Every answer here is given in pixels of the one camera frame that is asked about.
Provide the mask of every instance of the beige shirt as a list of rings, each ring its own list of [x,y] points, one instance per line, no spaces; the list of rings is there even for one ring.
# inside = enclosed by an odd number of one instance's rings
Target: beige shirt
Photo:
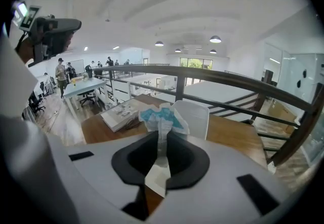
[[[64,74],[65,68],[64,66],[61,65],[57,65],[55,68],[55,76],[57,77],[58,80],[66,80],[66,76]]]

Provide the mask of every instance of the man wearing cap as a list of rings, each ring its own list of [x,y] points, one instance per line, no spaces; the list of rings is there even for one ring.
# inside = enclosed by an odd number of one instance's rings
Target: man wearing cap
[[[65,68],[62,65],[62,62],[63,62],[62,58],[59,58],[59,65],[57,65],[55,68],[55,76],[58,79],[58,86],[61,90],[61,98],[65,100],[65,98],[63,97],[63,93],[64,93],[64,89],[67,86],[67,83],[66,83],[66,76],[65,76]]]

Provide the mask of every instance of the dark pants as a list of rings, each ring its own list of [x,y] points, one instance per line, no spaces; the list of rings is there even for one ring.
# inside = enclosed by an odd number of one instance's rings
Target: dark pants
[[[59,85],[59,88],[61,90],[61,98],[62,98],[63,94],[64,94],[64,89],[67,86],[67,82],[66,82],[66,80],[58,80],[58,85]]]

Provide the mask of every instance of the floor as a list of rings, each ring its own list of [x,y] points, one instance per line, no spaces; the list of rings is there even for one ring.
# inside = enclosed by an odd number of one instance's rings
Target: floor
[[[61,137],[65,146],[85,144],[85,138],[81,126],[73,118],[66,102],[60,99],[59,89],[55,93],[46,97],[43,102],[46,109],[44,112],[38,112],[36,122],[45,133],[52,133]],[[268,103],[265,103],[261,112],[266,113]],[[87,102],[79,110],[75,110],[80,121],[103,111],[103,107],[97,104]],[[287,135],[273,122],[257,118],[255,121],[257,130],[278,135]],[[269,138],[261,138],[264,147],[279,148],[284,141],[278,141]],[[306,159],[302,152],[298,150],[286,163],[276,168],[275,175],[280,178],[287,186],[294,191],[304,184],[301,181],[301,175],[308,169]]]

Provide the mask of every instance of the light blue table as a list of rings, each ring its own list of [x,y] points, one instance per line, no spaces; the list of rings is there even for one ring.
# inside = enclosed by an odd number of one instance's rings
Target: light blue table
[[[108,102],[107,86],[106,86],[106,82],[103,80],[92,77],[92,78],[89,78],[87,81],[80,80],[80,81],[77,81],[75,83],[75,85],[70,83],[66,86],[63,96],[66,98],[66,103],[67,103],[72,115],[77,120],[77,122],[79,122],[79,120],[77,118],[77,115],[76,115],[73,107],[72,107],[70,98],[73,98],[79,94],[82,94],[82,93],[85,93],[85,92],[88,92],[90,90],[100,88],[100,87],[103,87],[103,89],[104,89],[105,100],[106,100],[105,102],[107,103]],[[75,100],[73,100],[73,101],[74,101],[75,107],[78,109],[78,104],[75,102]]]

